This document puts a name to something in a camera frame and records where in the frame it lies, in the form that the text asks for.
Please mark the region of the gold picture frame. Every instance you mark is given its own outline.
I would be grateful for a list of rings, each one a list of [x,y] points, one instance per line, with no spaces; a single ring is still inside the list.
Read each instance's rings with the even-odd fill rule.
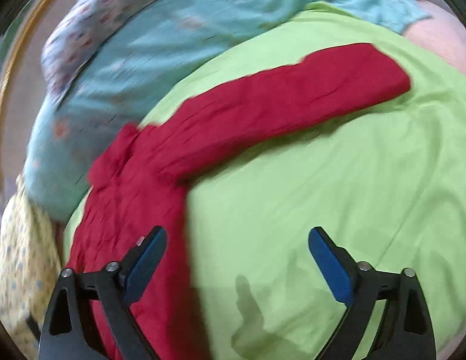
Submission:
[[[6,96],[8,93],[8,85],[15,72],[15,65],[18,59],[24,52],[28,37],[35,31],[38,22],[44,16],[45,11],[51,6],[54,0],[33,0],[29,3],[29,9],[26,11],[26,16],[23,19],[21,26],[13,38],[12,46],[8,48],[5,63],[0,72],[0,148],[3,116],[6,114]],[[1,170],[0,170],[0,191],[1,191]]]

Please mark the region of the red quilted puffer jacket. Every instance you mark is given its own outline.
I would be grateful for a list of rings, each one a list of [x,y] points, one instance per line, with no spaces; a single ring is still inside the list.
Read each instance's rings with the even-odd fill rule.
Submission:
[[[373,45],[322,49],[186,100],[164,124],[126,125],[96,159],[68,265],[93,272],[153,227],[165,256],[133,314],[163,359],[206,359],[190,285],[186,197],[192,180],[248,148],[410,90],[407,73]]]

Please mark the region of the yellow patterned cloth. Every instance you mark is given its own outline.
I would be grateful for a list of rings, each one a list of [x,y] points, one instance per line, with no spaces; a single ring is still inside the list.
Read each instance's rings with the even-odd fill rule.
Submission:
[[[19,175],[1,220],[0,320],[27,359],[38,358],[38,334],[60,271],[51,219]]]

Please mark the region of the pink blanket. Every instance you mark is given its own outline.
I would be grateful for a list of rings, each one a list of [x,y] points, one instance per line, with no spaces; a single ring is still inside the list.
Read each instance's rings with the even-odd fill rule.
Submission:
[[[429,14],[410,25],[403,36],[415,45],[431,51],[466,76],[466,28],[452,14],[424,0],[419,6]]]

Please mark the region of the light green bed sheet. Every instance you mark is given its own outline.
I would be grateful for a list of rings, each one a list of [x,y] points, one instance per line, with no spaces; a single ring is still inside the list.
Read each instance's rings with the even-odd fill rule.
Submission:
[[[277,136],[195,177],[189,256],[205,359],[313,359],[343,314],[307,246],[320,226],[357,260],[419,275],[438,349],[466,328],[466,77],[326,3],[206,63],[141,126],[189,98],[332,48],[368,43],[409,76],[394,99]]]

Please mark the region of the teal floral quilt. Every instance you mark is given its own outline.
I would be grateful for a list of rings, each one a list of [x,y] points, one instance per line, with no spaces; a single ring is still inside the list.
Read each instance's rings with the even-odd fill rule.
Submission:
[[[318,1],[395,33],[427,17],[416,0],[156,0],[99,47],[59,105],[46,92],[25,162],[29,197],[67,221],[87,191],[90,165],[125,124],[203,63]]]

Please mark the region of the grey cartoon print pillow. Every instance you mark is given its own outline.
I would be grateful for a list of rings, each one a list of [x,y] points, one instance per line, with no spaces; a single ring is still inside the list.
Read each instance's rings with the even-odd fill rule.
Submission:
[[[155,1],[77,0],[42,48],[42,72],[51,103],[59,105],[99,47]]]

